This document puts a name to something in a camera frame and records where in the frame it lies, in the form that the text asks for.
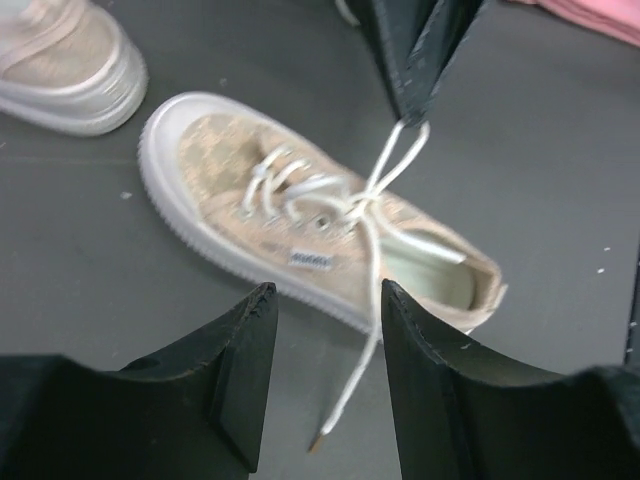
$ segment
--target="gray floor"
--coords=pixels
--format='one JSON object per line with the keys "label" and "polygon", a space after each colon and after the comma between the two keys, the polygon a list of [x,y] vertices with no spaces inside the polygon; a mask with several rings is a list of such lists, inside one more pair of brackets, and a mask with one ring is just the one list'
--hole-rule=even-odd
{"label": "gray floor", "polygon": [[[116,369],[250,290],[188,251],[145,198],[136,141],[155,107],[221,92],[361,174],[393,119],[332,0],[99,3],[145,54],[149,95],[129,124],[93,140],[0,117],[0,351]],[[474,333],[489,346],[559,372],[622,360],[640,233],[639,84],[640,50],[531,8],[493,6],[462,48],[433,141],[392,190],[504,267],[504,305]],[[335,433],[305,453],[362,343],[282,302],[253,478],[399,478],[382,352]]]}

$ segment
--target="sneaker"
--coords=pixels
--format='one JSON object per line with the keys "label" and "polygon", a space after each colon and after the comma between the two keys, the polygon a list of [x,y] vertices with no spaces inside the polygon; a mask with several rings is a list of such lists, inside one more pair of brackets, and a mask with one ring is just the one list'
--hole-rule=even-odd
{"label": "sneaker", "polygon": [[186,93],[149,119],[139,160],[149,196],[195,251],[366,333],[328,434],[381,341],[381,280],[400,283],[468,333],[505,291],[498,266],[386,187],[416,158],[428,125],[384,177],[398,124],[365,181],[287,127],[208,93]]}
{"label": "sneaker", "polygon": [[138,109],[147,71],[118,23],[86,0],[32,0],[0,16],[0,111],[60,132],[100,135]]}

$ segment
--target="white shoelace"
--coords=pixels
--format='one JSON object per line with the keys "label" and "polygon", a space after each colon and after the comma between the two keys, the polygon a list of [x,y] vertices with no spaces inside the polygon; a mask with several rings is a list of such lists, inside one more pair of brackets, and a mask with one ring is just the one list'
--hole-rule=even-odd
{"label": "white shoelace", "polygon": [[346,0],[336,0],[336,8],[349,25],[352,27],[360,26],[360,20],[353,14]]}
{"label": "white shoelace", "polygon": [[[253,169],[253,178],[246,190],[242,207],[247,215],[254,212],[254,198],[260,191],[261,206],[267,216],[275,219],[285,214],[293,222],[302,221],[302,215],[296,209],[296,202],[315,202],[335,211],[335,222],[339,222],[350,231],[356,226],[361,226],[366,235],[369,252],[371,255],[369,264],[369,303],[371,315],[371,332],[360,355],[358,363],[351,373],[344,389],[331,414],[322,425],[320,432],[311,446],[313,451],[318,442],[328,435],[336,426],[344,412],[344,408],[353,395],[360,379],[367,369],[376,346],[382,335],[381,305],[380,305],[380,284],[379,274],[381,266],[382,251],[380,247],[380,230],[385,231],[396,240],[418,249],[425,255],[434,255],[452,263],[462,263],[466,256],[452,249],[437,243],[427,242],[407,235],[395,228],[387,220],[379,209],[379,200],[382,192],[393,182],[406,168],[416,159],[424,145],[429,139],[430,127],[425,123],[420,128],[417,140],[409,148],[398,164],[391,169],[382,179],[382,170],[387,164],[391,153],[398,141],[400,133],[404,129],[404,124],[399,122],[391,131],[389,138],[378,157],[378,160],[369,176],[366,187],[362,192],[352,194],[349,191],[349,180],[343,176],[313,175],[307,180],[288,187],[284,192],[284,204],[282,209],[277,209],[273,205],[273,193],[287,180],[287,178],[298,169],[308,168],[309,163],[305,159],[291,161],[279,173],[274,174],[270,168],[273,162],[281,155],[288,155],[290,151],[285,146],[275,148],[267,157]],[[335,188],[331,192],[324,190],[327,187],[339,187],[339,194],[335,193]]]}

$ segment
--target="shoe label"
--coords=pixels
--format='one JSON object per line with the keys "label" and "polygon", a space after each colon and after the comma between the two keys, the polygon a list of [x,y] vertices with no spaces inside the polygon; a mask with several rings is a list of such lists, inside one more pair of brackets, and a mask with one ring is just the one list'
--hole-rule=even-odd
{"label": "shoe label", "polygon": [[291,250],[289,265],[294,267],[312,268],[314,270],[331,270],[333,257],[322,255],[321,253],[308,252],[305,250]]}

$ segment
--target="shoe sole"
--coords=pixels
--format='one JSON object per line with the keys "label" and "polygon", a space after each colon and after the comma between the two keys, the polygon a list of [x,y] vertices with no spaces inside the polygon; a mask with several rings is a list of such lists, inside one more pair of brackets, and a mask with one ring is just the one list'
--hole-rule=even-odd
{"label": "shoe sole", "polygon": [[[189,104],[194,107],[191,112],[198,108],[202,111],[202,114],[195,114],[197,115],[195,118],[193,118],[194,113],[189,114],[194,121],[216,112],[242,113],[257,121],[267,122],[270,127],[281,130],[286,135],[309,143],[275,120],[226,97],[195,92],[178,95],[168,100],[147,121],[138,148],[143,184],[153,205],[167,225],[192,250],[223,270],[257,284],[265,281],[275,282],[278,292],[317,308],[354,329],[368,334],[371,331],[370,318],[349,303],[313,285],[300,286],[301,282],[298,278],[286,272],[274,270],[272,265],[247,254],[204,223],[182,181],[176,160],[173,159],[173,163],[170,163],[171,159],[163,160],[164,157],[157,151],[158,142],[155,139],[155,132],[159,130],[158,125],[162,124],[165,115],[172,108],[181,103],[185,104],[185,107],[182,107],[185,112],[189,111],[187,108]],[[207,111],[203,105],[210,105],[211,111]],[[176,115],[184,122],[184,116]],[[186,122],[182,124],[179,136],[182,136],[188,124]],[[176,129],[170,128],[168,131],[173,131],[174,135],[178,133]]]}
{"label": "shoe sole", "polygon": [[120,127],[142,104],[149,77],[140,52],[117,25],[114,28],[122,36],[122,47],[108,74],[103,75],[97,83],[89,80],[90,86],[85,89],[64,95],[64,103],[78,105],[90,102],[96,96],[113,95],[114,102],[109,108],[87,116],[56,113],[52,111],[55,103],[43,108],[26,105],[3,96],[0,85],[0,111],[50,130],[81,137],[103,135]]}

